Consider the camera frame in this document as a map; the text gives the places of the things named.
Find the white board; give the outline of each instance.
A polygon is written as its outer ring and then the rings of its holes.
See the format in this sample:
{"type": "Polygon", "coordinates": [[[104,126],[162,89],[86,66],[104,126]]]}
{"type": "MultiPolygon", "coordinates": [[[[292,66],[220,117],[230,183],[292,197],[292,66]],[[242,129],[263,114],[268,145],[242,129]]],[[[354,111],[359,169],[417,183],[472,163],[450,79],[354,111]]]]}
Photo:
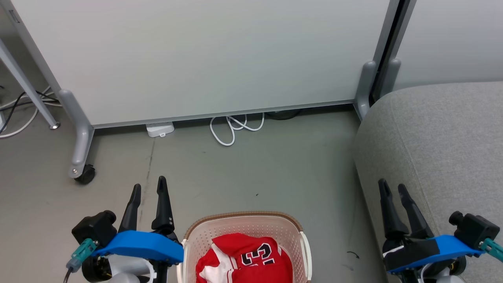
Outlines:
{"type": "Polygon", "coordinates": [[[503,2],[418,0],[396,55],[394,90],[503,80],[503,2]]]}
{"type": "Polygon", "coordinates": [[[93,125],[353,99],[388,0],[12,0],[93,125]]]}

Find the blue plastic part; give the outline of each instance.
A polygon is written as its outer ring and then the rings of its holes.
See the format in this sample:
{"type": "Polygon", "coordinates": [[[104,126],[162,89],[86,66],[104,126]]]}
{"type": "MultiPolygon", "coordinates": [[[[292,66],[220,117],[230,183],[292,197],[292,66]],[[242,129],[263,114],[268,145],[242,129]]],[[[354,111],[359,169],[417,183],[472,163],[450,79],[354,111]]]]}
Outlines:
{"type": "Polygon", "coordinates": [[[488,255],[497,258],[503,262],[503,247],[498,245],[495,241],[486,238],[480,248],[487,252],[488,255]]]}
{"type": "Polygon", "coordinates": [[[114,239],[95,255],[117,254],[134,256],[157,261],[169,261],[178,264],[184,261],[184,249],[163,235],[141,231],[124,231],[117,233],[114,239]]]}
{"type": "Polygon", "coordinates": [[[96,248],[93,240],[85,239],[71,255],[71,260],[66,263],[66,268],[71,268],[71,272],[77,272],[84,260],[91,256],[96,248]]]}
{"type": "Polygon", "coordinates": [[[451,258],[457,258],[463,255],[480,255],[485,253],[485,251],[481,250],[474,250],[467,245],[465,245],[463,242],[458,240],[458,238],[451,236],[451,235],[441,235],[438,237],[434,237],[432,239],[435,239],[437,241],[437,245],[439,247],[439,254],[418,260],[416,262],[413,262],[409,265],[402,266],[397,269],[389,270],[388,273],[397,273],[401,272],[407,268],[415,268],[418,266],[423,266],[428,263],[433,263],[433,262],[439,262],[451,258]]]}

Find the teal connector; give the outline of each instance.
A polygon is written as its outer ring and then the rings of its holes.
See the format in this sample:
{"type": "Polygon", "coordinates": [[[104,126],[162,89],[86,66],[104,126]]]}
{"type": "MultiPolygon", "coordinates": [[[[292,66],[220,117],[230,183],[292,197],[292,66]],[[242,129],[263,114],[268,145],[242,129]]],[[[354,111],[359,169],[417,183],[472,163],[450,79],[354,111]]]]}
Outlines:
{"type": "Polygon", "coordinates": [[[71,255],[71,260],[66,263],[66,268],[68,268],[68,270],[70,270],[72,273],[77,272],[80,266],[82,266],[84,260],[91,256],[96,248],[97,243],[89,238],[85,239],[71,255]]]}
{"type": "Polygon", "coordinates": [[[485,239],[480,249],[503,262],[503,247],[498,245],[495,241],[489,238],[485,239]]]}

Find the sofa seam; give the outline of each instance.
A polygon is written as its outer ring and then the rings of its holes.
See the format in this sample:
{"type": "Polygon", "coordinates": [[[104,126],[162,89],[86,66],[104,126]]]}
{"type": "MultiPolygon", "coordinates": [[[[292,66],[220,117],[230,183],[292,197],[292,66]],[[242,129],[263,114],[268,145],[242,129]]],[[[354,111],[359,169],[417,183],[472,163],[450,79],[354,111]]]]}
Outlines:
{"type": "Polygon", "coordinates": [[[394,115],[394,112],[393,112],[393,107],[392,107],[392,103],[393,103],[393,100],[395,99],[395,95],[393,95],[392,97],[390,97],[389,99],[389,103],[388,103],[388,108],[389,108],[389,112],[390,112],[390,115],[391,115],[391,121],[393,122],[393,126],[396,130],[396,132],[398,133],[398,138],[400,139],[400,143],[402,144],[403,146],[403,149],[405,151],[405,155],[406,155],[406,159],[407,159],[407,163],[409,164],[409,167],[412,169],[412,173],[414,175],[414,178],[417,182],[417,184],[419,185],[419,190],[421,191],[421,199],[422,201],[426,204],[426,208],[428,209],[428,212],[430,213],[430,216],[433,220],[433,224],[435,226],[435,229],[437,230],[437,234],[440,232],[440,229],[437,225],[437,223],[435,222],[435,219],[433,217],[433,212],[432,212],[432,209],[430,207],[430,203],[426,200],[426,196],[425,196],[425,191],[423,190],[423,186],[421,184],[421,181],[419,180],[418,176],[417,176],[417,170],[414,166],[414,162],[412,162],[412,157],[410,156],[410,153],[407,149],[407,146],[405,146],[405,143],[403,142],[403,138],[402,138],[402,134],[400,132],[400,129],[398,128],[397,124],[396,124],[396,120],[395,120],[395,115],[394,115]]]}

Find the gray floor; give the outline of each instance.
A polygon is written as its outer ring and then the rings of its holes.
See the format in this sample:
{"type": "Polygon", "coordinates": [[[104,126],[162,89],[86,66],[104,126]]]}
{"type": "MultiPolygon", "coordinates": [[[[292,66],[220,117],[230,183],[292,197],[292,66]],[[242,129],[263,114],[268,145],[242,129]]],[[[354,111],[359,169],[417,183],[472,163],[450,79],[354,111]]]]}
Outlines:
{"type": "MultiPolygon", "coordinates": [[[[6,44],[16,46],[18,41],[6,44]]],[[[22,48],[16,50],[29,79],[43,90],[46,83],[34,64],[24,60],[22,48]]],[[[0,99],[8,101],[21,89],[5,67],[0,68],[0,85],[5,87],[0,99]]],[[[267,119],[258,132],[237,132],[229,148],[214,140],[208,121],[178,123],[164,138],[148,137],[143,126],[101,130],[88,158],[97,175],[81,186],[66,175],[75,141],[73,126],[62,109],[50,110],[61,121],[59,129],[49,130],[39,114],[20,134],[0,139],[2,281],[60,282],[77,247],[72,227],[106,209],[117,214],[118,226],[135,183],[143,189],[138,227],[150,231],[156,183],[163,175],[180,237],[208,215],[282,211],[305,228],[313,282],[385,282],[350,153],[359,125],[354,111],[267,119]]],[[[17,110],[7,132],[22,126],[32,113],[33,106],[17,110]]],[[[230,138],[226,127],[215,126],[223,140],[230,138]]],[[[176,282],[174,269],[169,278],[176,282]]],[[[86,281],[78,272],[69,282],[86,281]]]]}

